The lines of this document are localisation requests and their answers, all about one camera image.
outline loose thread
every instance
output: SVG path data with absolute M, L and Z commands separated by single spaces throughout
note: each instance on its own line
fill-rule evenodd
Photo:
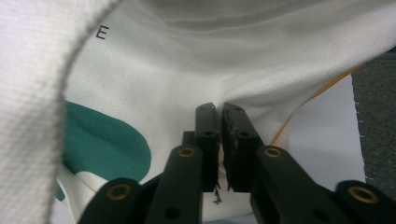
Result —
M 222 203 L 222 200 L 221 200 L 220 194 L 219 194 L 219 189 L 220 189 L 220 186 L 219 186 L 219 185 L 216 185 L 216 187 L 215 187 L 215 196 L 216 196 L 216 200 L 213 201 L 213 203 L 215 203 L 215 204 L 217 204 L 217 205 L 219 205 L 220 203 Z

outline black plastic part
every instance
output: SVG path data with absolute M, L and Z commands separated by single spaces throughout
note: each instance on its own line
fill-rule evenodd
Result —
M 155 191 L 158 188 L 158 185 L 161 181 L 161 175 L 157 175 L 154 178 L 150 179 L 144 185 L 141 186 L 141 204 L 143 207 L 144 217 L 146 219 L 146 214 L 149 212 L 149 207 L 151 206 L 152 199 L 154 197 Z
M 79 224 L 143 223 L 139 184 L 119 178 L 107 182 L 85 209 Z
M 335 198 L 355 223 L 395 223 L 396 203 L 373 186 L 356 180 L 344 181 L 337 185 Z
M 254 184 L 255 189 L 250 194 L 250 205 L 259 224 L 279 223 L 279 213 L 274 203 L 259 183 Z
M 172 150 L 161 176 L 146 224 L 201 223 L 202 150 L 183 145 Z
M 204 152 L 204 192 L 213 192 L 218 184 L 220 134 L 213 104 L 195 109 L 195 145 Z
M 256 169 L 279 223 L 352 223 L 286 150 L 260 147 Z
M 227 180 L 235 192 L 250 192 L 255 175 L 254 158 L 263 146 L 244 109 L 225 104 L 222 113 L 222 141 Z

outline green printed pattern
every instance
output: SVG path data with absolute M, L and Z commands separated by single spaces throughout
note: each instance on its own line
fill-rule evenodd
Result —
M 86 171 L 106 180 L 140 181 L 151 154 L 143 135 L 127 123 L 66 102 L 64 165 L 74 175 Z

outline screw hole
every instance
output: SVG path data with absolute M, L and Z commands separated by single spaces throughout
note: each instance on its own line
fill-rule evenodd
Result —
M 180 210 L 178 210 L 178 209 L 175 208 L 175 207 L 168 208 L 168 209 L 166 209 L 166 211 L 165 211 L 165 216 L 166 216 L 168 219 L 177 219 L 177 218 L 180 217 Z
M 178 155 L 181 157 L 191 157 L 194 154 L 195 154 L 195 150 L 190 147 L 184 147 L 178 152 Z
M 330 221 L 329 215 L 323 210 L 315 209 L 313 211 L 313 213 L 314 213 L 315 217 L 317 219 L 319 219 L 319 220 L 322 220 L 322 221 L 325 221 L 325 222 Z
M 107 191 L 107 198 L 112 201 L 122 200 L 128 197 L 128 195 L 131 193 L 131 190 L 131 186 L 127 184 L 118 184 L 111 187 L 111 189 Z
M 280 157 L 280 156 L 282 155 L 282 152 L 279 151 L 279 150 L 276 149 L 276 148 L 271 148 L 271 147 L 269 147 L 269 148 L 266 148 L 266 149 L 264 150 L 264 154 L 267 155 L 267 156 L 269 156 L 269 157 Z
M 363 187 L 352 186 L 347 191 L 352 197 L 363 203 L 377 203 L 379 201 L 376 194 Z

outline orange edge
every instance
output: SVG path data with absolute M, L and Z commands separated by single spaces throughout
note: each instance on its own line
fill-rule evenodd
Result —
M 333 79 L 332 81 L 328 82 L 326 85 L 324 85 L 319 91 L 317 91 L 311 98 L 309 98 L 305 103 L 308 103 L 309 101 L 311 101 L 312 99 L 316 98 L 317 96 L 321 95 L 323 92 L 325 92 L 326 90 L 328 90 L 330 87 L 334 86 L 335 84 L 337 84 L 337 82 L 339 82 L 341 79 L 343 79 L 344 77 L 347 77 L 349 74 L 355 72 L 356 70 L 358 70 L 360 68 L 360 66 L 356 66 L 352 69 L 347 70 L 345 73 L 340 74 L 338 77 L 336 77 L 335 79 Z M 280 130 L 276 133 L 274 139 L 271 142 L 271 145 L 275 144 L 277 139 L 279 138 L 279 136 L 283 133 L 283 131 L 285 130 L 286 126 L 288 126 L 289 122 L 290 122 L 290 118 L 288 118 L 288 120 L 282 125 L 282 127 L 280 128 Z

